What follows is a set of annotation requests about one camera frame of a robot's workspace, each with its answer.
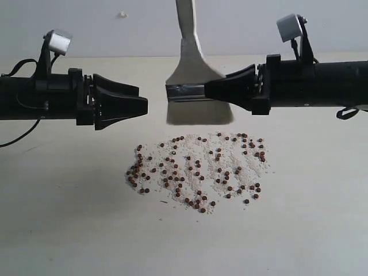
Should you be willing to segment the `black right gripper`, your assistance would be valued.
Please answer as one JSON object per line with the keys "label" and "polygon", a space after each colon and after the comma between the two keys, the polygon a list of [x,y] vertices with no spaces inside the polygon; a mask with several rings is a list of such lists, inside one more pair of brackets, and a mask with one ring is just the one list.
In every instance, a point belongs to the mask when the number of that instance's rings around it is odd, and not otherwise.
{"label": "black right gripper", "polygon": [[225,79],[204,84],[206,98],[227,102],[251,111],[252,115],[269,115],[271,110],[271,73],[281,62],[281,55],[266,56],[266,62],[258,66],[257,86],[254,93],[256,64],[226,75]]}

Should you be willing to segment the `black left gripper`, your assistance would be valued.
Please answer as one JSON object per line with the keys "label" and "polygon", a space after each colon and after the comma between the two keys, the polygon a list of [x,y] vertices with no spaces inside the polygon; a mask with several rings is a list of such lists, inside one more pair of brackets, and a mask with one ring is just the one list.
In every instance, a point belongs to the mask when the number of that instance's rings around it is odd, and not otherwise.
{"label": "black left gripper", "polygon": [[[139,96],[137,86],[107,79],[101,75],[84,75],[80,68],[69,68],[70,88],[75,94],[77,126],[104,128],[148,113],[148,99]],[[106,91],[95,96],[94,83]]]}

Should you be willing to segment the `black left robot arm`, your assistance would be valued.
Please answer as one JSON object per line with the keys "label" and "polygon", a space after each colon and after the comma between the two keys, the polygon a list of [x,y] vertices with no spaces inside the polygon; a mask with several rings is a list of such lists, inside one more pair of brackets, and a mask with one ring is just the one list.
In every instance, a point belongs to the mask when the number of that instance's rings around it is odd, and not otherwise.
{"label": "black left robot arm", "polygon": [[100,131],[148,113],[139,88],[77,68],[45,80],[1,77],[1,120],[75,120]]}

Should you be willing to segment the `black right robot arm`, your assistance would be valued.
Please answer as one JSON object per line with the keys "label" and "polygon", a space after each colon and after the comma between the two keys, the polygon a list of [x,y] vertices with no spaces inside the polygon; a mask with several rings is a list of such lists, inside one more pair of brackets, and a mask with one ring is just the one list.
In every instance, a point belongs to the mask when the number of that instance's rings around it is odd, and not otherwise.
{"label": "black right robot arm", "polygon": [[204,85],[206,98],[237,105],[253,115],[271,108],[340,107],[338,119],[367,111],[367,62],[303,63],[269,55]]}

